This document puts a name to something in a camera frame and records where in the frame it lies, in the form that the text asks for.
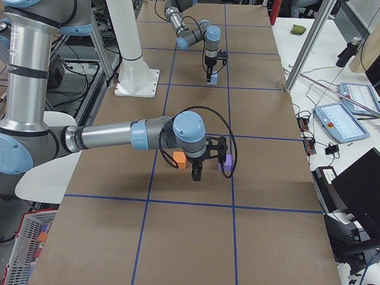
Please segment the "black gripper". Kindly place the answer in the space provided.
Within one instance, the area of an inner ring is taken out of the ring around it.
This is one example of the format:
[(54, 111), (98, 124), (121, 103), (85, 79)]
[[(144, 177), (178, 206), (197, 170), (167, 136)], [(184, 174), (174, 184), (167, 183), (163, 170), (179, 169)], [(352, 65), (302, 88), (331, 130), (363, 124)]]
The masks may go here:
[(206, 50), (204, 55), (204, 63), (206, 64), (207, 83), (211, 83), (213, 77), (213, 68), (221, 61), (224, 67), (228, 61), (228, 53), (222, 50)]
[(202, 154), (185, 154), (187, 160), (192, 164), (192, 180), (202, 180), (202, 164), (205, 160), (217, 159), (221, 169), (227, 158), (227, 140), (226, 137), (206, 136), (205, 149)]

